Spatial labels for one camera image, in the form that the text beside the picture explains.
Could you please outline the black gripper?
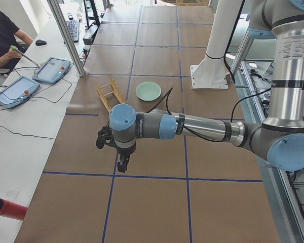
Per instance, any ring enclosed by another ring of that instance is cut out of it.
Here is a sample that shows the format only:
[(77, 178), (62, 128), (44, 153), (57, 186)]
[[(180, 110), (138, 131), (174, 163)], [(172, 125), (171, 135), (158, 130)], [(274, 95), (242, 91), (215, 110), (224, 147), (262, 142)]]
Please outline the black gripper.
[(117, 169), (119, 172), (125, 173), (127, 170), (128, 163), (130, 161), (130, 155), (132, 154), (132, 147), (117, 147), (117, 152), (120, 156), (119, 161), (117, 163)]

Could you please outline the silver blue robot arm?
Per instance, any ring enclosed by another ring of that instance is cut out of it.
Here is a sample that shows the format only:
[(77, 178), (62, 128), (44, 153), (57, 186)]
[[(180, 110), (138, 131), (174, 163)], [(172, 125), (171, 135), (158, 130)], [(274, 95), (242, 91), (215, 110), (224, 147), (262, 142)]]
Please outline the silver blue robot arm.
[(230, 142), (285, 171), (304, 168), (304, 1), (253, 1), (249, 35), (277, 41), (268, 117), (260, 124), (234, 123), (116, 105), (109, 114), (106, 138), (120, 155), (118, 171), (127, 170), (137, 139), (166, 140), (179, 134)]

